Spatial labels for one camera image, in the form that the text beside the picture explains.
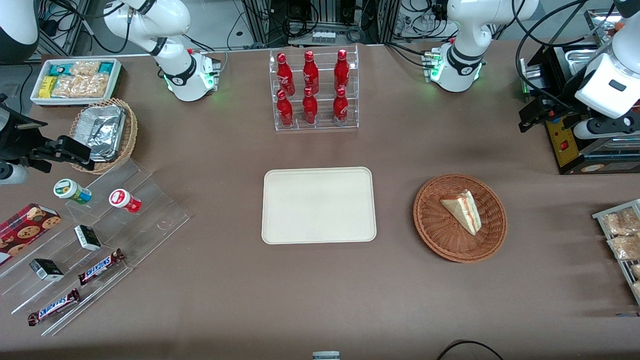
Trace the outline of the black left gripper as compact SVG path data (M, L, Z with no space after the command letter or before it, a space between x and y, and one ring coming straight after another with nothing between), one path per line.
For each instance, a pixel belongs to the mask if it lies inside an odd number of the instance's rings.
M574 95L555 95L554 98L535 97L519 110L519 132L526 133L546 121L549 121L549 133L555 133L556 126L562 132L597 115Z

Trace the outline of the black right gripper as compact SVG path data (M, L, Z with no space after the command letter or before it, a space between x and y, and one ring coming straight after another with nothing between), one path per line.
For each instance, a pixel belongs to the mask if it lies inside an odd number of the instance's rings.
M95 169L90 158L91 148L69 136L59 136L57 140L42 135L40 128L48 125L24 116L5 104L7 96L0 95L1 132L0 159L13 166L31 167L41 173L50 173L52 160L57 148L57 159L80 166L87 171Z

